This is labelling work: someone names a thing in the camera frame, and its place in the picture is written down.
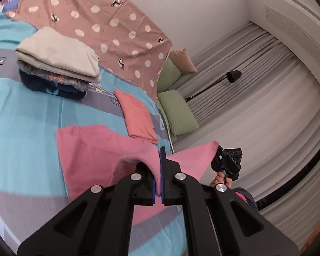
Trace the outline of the person's right hand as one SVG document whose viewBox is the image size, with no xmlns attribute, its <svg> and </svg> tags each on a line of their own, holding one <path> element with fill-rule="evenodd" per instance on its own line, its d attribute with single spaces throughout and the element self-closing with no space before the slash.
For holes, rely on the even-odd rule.
<svg viewBox="0 0 320 256">
<path fill-rule="evenodd" d="M 209 184 L 210 187 L 215 187 L 217 184 L 225 184 L 228 188 L 232 187 L 232 179 L 226 177 L 223 172 L 217 172 L 213 181 Z"/>
</svg>

